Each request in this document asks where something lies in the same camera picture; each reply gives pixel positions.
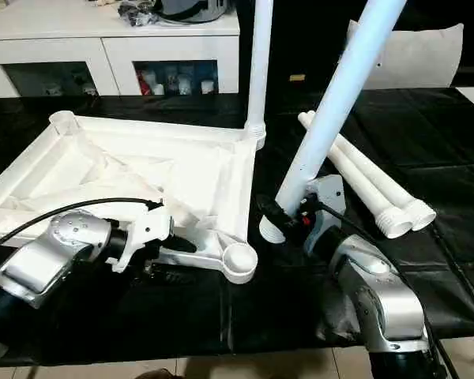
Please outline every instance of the tile floor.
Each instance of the tile floor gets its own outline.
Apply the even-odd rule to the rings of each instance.
[[[444,340],[460,377],[474,379],[474,338]],[[0,369],[0,379],[134,379],[165,367],[186,379],[372,379],[362,347],[196,357],[89,366]]]

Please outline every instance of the white fabric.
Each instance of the white fabric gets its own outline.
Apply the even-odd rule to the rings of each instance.
[[[348,40],[358,23],[351,20]],[[464,25],[392,32],[365,89],[449,87],[460,63]]]

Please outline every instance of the black tablecloth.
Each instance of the black tablecloth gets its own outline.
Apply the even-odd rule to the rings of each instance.
[[[303,138],[296,121],[320,96],[270,101],[267,141],[257,153],[248,239],[260,265],[246,285],[187,269],[179,283],[132,280],[99,268],[39,315],[38,330],[2,364],[56,365],[277,351],[358,343],[354,313],[326,262],[261,239],[257,193],[277,191]],[[0,172],[47,126],[76,114],[242,127],[238,96],[153,99],[0,99]],[[442,338],[474,335],[474,105],[454,89],[363,92],[342,133],[438,212],[426,229],[383,238],[345,186],[347,214],[401,263]],[[322,174],[335,172],[326,162]]]

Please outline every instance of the white pipe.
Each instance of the white pipe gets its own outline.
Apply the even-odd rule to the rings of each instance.
[[[319,104],[312,126],[303,138],[277,193],[277,204],[290,216],[299,207],[306,184],[318,174],[405,2],[406,0],[367,2],[359,19],[359,26],[342,54],[339,66]],[[260,232],[272,243],[284,241],[280,230],[265,217],[260,222]]]
[[[299,121],[306,129],[309,129],[311,121],[309,114],[299,114]],[[337,144],[332,145],[328,157],[337,171],[374,215],[376,225],[387,238],[400,237],[411,229],[411,217],[391,204],[379,189],[360,172],[354,162],[339,149]]]
[[[314,117],[314,111],[299,114],[299,121],[307,129]],[[418,231],[434,221],[437,213],[423,200],[413,197],[400,184],[395,182],[381,168],[372,162],[344,136],[338,135],[334,144],[358,167],[375,187],[398,208],[409,214],[412,229]]]
[[[269,72],[270,32],[272,30],[273,0],[257,0],[254,9],[253,55],[251,57],[250,94],[247,103],[247,120],[244,124],[247,137],[256,140],[257,150],[265,143],[265,97]]]

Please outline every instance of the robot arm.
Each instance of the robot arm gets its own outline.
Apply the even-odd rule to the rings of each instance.
[[[123,272],[138,250],[149,243],[159,246],[173,235],[172,218],[163,206],[126,230],[118,226],[80,209],[59,214],[41,236],[0,266],[0,358],[21,338],[35,311],[56,292],[76,261],[102,261],[114,272]]]
[[[352,300],[375,378],[445,377],[430,356],[423,308],[382,252],[336,227],[322,237],[337,246],[330,271]]]
[[[330,196],[334,191],[342,195],[337,181],[329,175],[315,184],[308,187],[295,217],[267,197],[260,198],[258,207],[290,242],[303,244],[309,255],[329,260],[333,278],[355,308],[375,378],[446,377],[431,356],[423,307],[416,294],[376,246],[358,235],[345,234],[323,210],[319,198],[344,210],[344,200]]]

